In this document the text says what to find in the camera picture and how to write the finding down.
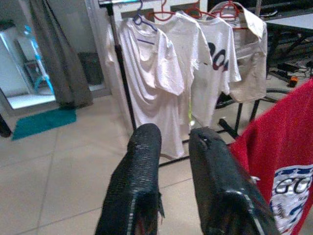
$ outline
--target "tiled floor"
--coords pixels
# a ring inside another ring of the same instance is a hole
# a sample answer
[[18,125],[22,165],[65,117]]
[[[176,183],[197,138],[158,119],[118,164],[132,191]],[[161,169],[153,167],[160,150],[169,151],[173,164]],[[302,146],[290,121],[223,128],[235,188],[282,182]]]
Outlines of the tiled floor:
[[[272,79],[268,87],[286,88]],[[217,110],[234,125],[237,104]],[[253,104],[245,104],[240,132]],[[257,115],[271,105],[261,102]],[[12,129],[18,117],[8,118]],[[233,139],[222,134],[229,143]],[[0,228],[2,235],[92,235],[110,175],[126,151],[128,136],[111,96],[77,111],[77,122],[19,141],[0,139]],[[159,170],[166,218],[161,235],[201,234],[189,161]],[[311,235],[310,215],[302,235]]]

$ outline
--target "green rug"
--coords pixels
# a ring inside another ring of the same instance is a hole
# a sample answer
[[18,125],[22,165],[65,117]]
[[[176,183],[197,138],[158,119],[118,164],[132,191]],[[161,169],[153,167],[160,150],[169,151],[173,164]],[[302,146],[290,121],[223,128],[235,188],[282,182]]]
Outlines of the green rug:
[[12,140],[19,140],[73,122],[76,122],[76,112],[74,109],[55,109],[41,114],[24,117],[16,123]]

